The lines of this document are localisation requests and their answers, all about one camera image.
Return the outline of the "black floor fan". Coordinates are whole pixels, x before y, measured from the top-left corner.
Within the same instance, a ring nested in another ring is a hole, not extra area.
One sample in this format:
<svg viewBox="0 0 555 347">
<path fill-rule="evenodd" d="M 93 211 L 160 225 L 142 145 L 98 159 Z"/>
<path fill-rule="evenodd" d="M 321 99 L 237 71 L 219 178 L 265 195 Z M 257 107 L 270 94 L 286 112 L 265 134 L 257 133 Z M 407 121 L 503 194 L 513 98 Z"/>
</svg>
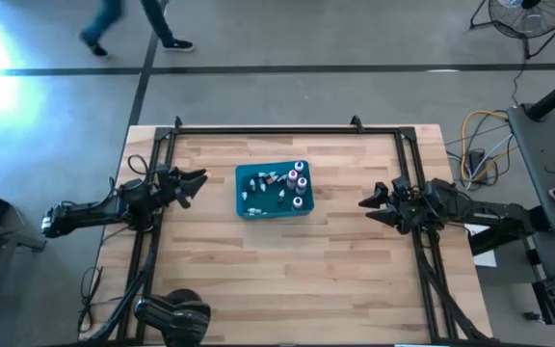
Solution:
<svg viewBox="0 0 555 347">
<path fill-rule="evenodd" d="M 539 55 L 555 38 L 555 0 L 481 0 L 469 29 L 493 27 L 522 43 L 523 59 Z"/>
</svg>

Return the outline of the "black glossy desk lamp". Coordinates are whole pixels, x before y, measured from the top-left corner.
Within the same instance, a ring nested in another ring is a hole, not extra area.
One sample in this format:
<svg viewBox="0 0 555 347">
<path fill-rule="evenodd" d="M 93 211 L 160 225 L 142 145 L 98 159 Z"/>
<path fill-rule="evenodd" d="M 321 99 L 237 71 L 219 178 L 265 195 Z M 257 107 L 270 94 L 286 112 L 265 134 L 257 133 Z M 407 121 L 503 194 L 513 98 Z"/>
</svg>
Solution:
<svg viewBox="0 0 555 347">
<path fill-rule="evenodd" d="M 212 309 L 200 295 L 187 288 L 166 296 L 143 296 L 134 315 L 160 332 L 166 347 L 200 347 L 208 331 Z"/>
</svg>

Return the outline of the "black power adapter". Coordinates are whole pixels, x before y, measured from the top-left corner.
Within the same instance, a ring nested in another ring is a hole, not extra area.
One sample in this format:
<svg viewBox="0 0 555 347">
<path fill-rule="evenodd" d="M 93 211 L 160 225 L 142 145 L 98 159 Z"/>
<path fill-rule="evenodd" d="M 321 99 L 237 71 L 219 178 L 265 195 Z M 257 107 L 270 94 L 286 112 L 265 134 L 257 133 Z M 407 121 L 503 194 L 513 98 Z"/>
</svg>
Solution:
<svg viewBox="0 0 555 347">
<path fill-rule="evenodd" d="M 488 180 L 487 173 L 483 173 L 483 175 L 479 179 L 476 179 L 476 177 L 480 174 L 480 171 L 485 167 L 485 157 L 486 153 L 481 148 L 470 150 L 467 153 L 467 164 L 468 168 L 470 169 L 471 181 L 474 183 L 484 184 Z"/>
</svg>

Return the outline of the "black desk beam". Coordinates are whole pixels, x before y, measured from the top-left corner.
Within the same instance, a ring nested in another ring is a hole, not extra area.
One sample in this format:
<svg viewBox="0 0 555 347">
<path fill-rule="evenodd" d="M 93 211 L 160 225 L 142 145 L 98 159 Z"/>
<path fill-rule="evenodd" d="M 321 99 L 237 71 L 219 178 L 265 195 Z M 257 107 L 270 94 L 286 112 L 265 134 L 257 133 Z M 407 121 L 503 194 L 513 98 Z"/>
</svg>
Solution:
<svg viewBox="0 0 555 347">
<path fill-rule="evenodd" d="M 493 226 L 466 224 L 468 242 L 473 255 L 483 254 L 500 248 L 514 241 L 520 241 L 526 257 L 535 254 L 535 247 L 530 246 L 528 238 L 539 231 L 519 223 L 505 223 Z"/>
</svg>

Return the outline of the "white paper sheet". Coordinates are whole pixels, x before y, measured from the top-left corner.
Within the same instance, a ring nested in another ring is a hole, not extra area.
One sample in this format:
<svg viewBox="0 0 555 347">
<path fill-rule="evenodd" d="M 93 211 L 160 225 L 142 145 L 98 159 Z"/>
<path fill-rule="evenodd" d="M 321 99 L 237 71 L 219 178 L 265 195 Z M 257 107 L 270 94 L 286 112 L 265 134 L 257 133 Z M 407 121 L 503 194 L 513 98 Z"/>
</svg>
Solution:
<svg viewBox="0 0 555 347">
<path fill-rule="evenodd" d="M 474 236 L 480 232 L 489 229 L 489 227 L 486 226 L 472 224 L 465 224 L 464 227 L 470 236 Z M 476 266 L 491 268 L 495 268 L 497 266 L 494 251 L 488 251 L 482 254 L 474 255 L 473 259 Z"/>
</svg>

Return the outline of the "black aluminium table frame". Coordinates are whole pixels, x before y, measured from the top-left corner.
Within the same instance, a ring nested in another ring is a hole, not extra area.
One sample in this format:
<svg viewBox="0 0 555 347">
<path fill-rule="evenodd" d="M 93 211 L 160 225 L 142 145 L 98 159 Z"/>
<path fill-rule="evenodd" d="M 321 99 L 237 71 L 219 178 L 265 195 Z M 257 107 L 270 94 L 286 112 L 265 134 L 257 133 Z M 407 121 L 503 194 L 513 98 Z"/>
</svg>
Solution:
<svg viewBox="0 0 555 347">
<path fill-rule="evenodd" d="M 311 213 L 241 219 L 236 168 L 295 160 L 311 167 Z M 359 206 L 403 170 L 393 136 L 186 127 L 173 162 L 208 181 L 189 208 L 166 211 L 153 289 L 197 291 L 212 309 L 208 347 L 429 341 L 411 238 Z"/>
</svg>

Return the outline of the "grey desk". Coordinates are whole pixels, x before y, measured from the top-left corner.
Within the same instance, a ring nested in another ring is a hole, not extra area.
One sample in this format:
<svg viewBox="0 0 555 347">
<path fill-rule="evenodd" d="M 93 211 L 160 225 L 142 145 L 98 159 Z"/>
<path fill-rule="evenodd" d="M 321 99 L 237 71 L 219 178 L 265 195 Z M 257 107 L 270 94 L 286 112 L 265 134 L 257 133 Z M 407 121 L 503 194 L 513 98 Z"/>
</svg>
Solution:
<svg viewBox="0 0 555 347">
<path fill-rule="evenodd" d="M 530 120 L 522 107 L 508 110 L 509 123 L 527 171 L 540 201 L 544 216 L 555 231 L 555 201 L 549 191 L 555 188 L 555 109 L 540 121 Z"/>
</svg>

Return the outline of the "person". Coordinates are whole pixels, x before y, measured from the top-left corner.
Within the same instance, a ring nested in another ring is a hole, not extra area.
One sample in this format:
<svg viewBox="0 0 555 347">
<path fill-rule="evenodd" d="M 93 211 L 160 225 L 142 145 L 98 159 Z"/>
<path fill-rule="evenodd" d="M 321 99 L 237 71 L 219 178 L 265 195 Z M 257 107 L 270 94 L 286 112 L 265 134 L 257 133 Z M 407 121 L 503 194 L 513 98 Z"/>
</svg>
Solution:
<svg viewBox="0 0 555 347">
<path fill-rule="evenodd" d="M 159 0 L 139 0 L 145 16 L 159 41 L 167 50 L 190 52 L 194 44 L 188 40 L 177 39 L 166 21 Z M 99 58 L 107 58 L 108 51 L 100 44 L 101 37 L 123 16 L 123 0 L 101 0 L 100 8 L 89 23 L 79 33 L 79 39 L 90 52 Z"/>
</svg>

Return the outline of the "teal plastic bin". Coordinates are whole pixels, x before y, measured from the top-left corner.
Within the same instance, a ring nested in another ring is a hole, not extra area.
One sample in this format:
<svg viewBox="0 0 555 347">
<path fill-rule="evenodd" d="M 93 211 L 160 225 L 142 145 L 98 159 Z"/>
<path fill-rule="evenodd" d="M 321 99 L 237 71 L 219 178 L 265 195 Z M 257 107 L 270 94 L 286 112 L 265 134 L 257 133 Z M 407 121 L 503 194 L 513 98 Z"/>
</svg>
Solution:
<svg viewBox="0 0 555 347">
<path fill-rule="evenodd" d="M 307 179 L 307 189 L 302 196 L 296 194 L 296 189 L 289 190 L 287 188 L 287 178 L 283 181 L 278 181 L 281 175 L 288 174 L 291 170 L 295 170 L 294 165 L 298 161 L 304 163 L 304 170 L 299 173 L 299 178 L 304 176 Z M 266 173 L 266 176 L 264 178 L 259 178 L 259 172 Z M 270 172 L 277 172 L 277 179 L 273 184 L 266 184 L 265 180 L 266 177 L 270 176 Z M 255 192 L 250 190 L 250 180 L 252 178 L 256 183 Z M 245 220 L 304 216 L 310 214 L 315 207 L 312 192 L 311 169 L 309 163 L 305 160 L 240 165 L 235 169 L 235 183 L 237 214 Z M 261 183 L 266 184 L 266 192 L 261 191 Z M 283 202 L 278 202 L 278 193 L 281 190 L 285 191 L 285 198 Z M 243 192 L 248 192 L 249 195 L 247 200 L 242 199 Z M 300 209 L 295 209 L 293 207 L 293 198 L 295 197 L 301 197 L 303 199 L 303 206 Z M 263 213 L 260 215 L 250 215 L 247 212 L 249 208 L 262 209 Z"/>
</svg>

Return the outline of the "grey metal stand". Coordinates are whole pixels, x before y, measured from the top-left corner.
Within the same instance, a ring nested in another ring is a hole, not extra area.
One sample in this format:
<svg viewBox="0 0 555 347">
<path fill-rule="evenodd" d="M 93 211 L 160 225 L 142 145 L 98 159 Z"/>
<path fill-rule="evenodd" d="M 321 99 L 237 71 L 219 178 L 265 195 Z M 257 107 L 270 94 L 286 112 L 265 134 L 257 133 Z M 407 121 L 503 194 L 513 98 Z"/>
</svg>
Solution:
<svg viewBox="0 0 555 347">
<path fill-rule="evenodd" d="M 25 235 L 19 231 L 5 230 L 3 227 L 0 227 L 0 241 L 12 243 L 16 246 L 24 246 L 37 253 L 42 252 L 46 244 L 45 240 L 39 240 L 36 237 Z"/>
</svg>

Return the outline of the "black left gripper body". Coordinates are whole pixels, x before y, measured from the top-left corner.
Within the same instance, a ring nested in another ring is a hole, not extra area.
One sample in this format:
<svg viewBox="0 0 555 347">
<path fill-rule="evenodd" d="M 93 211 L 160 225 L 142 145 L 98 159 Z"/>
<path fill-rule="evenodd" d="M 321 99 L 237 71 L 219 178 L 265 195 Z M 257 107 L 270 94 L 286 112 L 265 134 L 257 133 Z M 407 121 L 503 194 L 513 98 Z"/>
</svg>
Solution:
<svg viewBox="0 0 555 347">
<path fill-rule="evenodd" d="M 177 202 L 182 208 L 190 208 L 188 195 L 181 184 L 181 174 L 177 167 L 159 166 L 156 169 L 157 187 L 154 193 L 156 203 L 161 207 L 169 207 Z"/>
</svg>

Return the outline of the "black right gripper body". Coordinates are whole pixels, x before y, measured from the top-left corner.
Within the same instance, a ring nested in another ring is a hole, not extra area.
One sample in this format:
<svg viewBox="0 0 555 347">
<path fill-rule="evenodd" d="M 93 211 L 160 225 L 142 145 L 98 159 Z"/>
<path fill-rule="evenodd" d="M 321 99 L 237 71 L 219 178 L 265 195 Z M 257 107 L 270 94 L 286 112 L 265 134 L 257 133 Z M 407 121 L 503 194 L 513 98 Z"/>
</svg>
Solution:
<svg viewBox="0 0 555 347">
<path fill-rule="evenodd" d="M 439 215 L 428 197 L 417 187 L 412 187 L 403 176 L 391 181 L 393 191 L 387 207 L 393 217 L 393 225 L 400 234 L 416 229 L 439 230 Z"/>
</svg>

